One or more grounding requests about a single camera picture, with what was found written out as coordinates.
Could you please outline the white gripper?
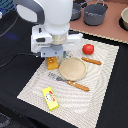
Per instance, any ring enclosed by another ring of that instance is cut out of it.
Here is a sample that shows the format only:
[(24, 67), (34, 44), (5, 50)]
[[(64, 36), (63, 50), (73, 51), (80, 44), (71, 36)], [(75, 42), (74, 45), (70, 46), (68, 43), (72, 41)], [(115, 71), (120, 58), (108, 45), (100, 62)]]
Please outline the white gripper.
[(39, 53), (40, 57), (62, 56), (64, 52), (80, 47), (83, 34), (66, 32), (63, 35), (52, 35), (41, 25), (32, 27), (31, 51)]

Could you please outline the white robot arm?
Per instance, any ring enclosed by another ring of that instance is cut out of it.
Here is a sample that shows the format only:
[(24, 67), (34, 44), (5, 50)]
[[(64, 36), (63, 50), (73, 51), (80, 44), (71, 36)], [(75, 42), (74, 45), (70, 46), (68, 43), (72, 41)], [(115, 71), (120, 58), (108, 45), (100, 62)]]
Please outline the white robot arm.
[(13, 0), (19, 16), (31, 23), (31, 51), (41, 57), (62, 56), (80, 46), (82, 34), (70, 34), (73, 0)]

